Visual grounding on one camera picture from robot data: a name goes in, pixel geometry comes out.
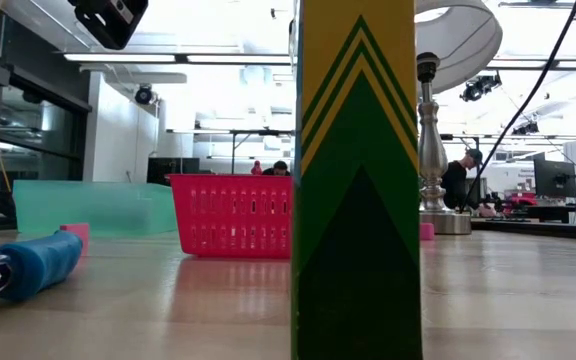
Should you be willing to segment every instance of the person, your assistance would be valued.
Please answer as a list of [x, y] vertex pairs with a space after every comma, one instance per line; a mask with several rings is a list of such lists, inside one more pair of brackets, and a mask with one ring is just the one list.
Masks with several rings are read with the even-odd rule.
[[253, 175], [261, 175], [263, 173], [263, 171], [261, 170], [261, 163], [259, 162], [259, 160], [255, 160], [255, 166], [252, 167], [250, 173]]
[[[466, 200], [466, 174], [468, 170], [481, 164], [483, 155], [477, 149], [468, 149], [461, 160], [455, 160], [448, 164], [448, 170], [442, 176], [441, 187], [446, 190], [444, 203], [448, 208], [459, 209]], [[495, 212], [481, 201], [468, 199], [466, 204], [479, 212], [480, 216], [492, 217]]]
[[262, 175], [290, 176], [290, 171], [288, 171], [288, 164], [279, 160], [272, 168], [264, 170]]

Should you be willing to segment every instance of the blue foam roll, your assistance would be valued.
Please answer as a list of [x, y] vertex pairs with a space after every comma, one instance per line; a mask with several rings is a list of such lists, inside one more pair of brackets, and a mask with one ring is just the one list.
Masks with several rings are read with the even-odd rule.
[[82, 248], [81, 239], [68, 231], [1, 246], [0, 253], [10, 257], [12, 277], [0, 297], [24, 301], [64, 281], [77, 265]]

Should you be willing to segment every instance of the pink basket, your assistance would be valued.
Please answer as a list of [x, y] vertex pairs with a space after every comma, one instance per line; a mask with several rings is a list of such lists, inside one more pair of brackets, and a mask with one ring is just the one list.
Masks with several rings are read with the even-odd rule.
[[290, 258], [289, 176], [171, 175], [181, 249], [226, 258]]

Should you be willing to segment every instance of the teal translucent bin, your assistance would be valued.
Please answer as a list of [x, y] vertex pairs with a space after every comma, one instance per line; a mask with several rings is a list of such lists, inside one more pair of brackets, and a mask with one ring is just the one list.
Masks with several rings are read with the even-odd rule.
[[162, 185], [15, 180], [13, 197], [22, 233], [52, 234], [76, 223], [104, 237], [177, 231], [172, 190]]

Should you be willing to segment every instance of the white lampshade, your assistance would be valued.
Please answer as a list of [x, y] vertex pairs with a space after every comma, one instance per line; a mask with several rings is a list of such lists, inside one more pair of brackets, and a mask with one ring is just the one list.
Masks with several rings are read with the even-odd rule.
[[499, 51], [503, 31], [481, 0], [417, 0], [416, 13], [417, 54], [441, 59], [435, 94], [477, 75]]

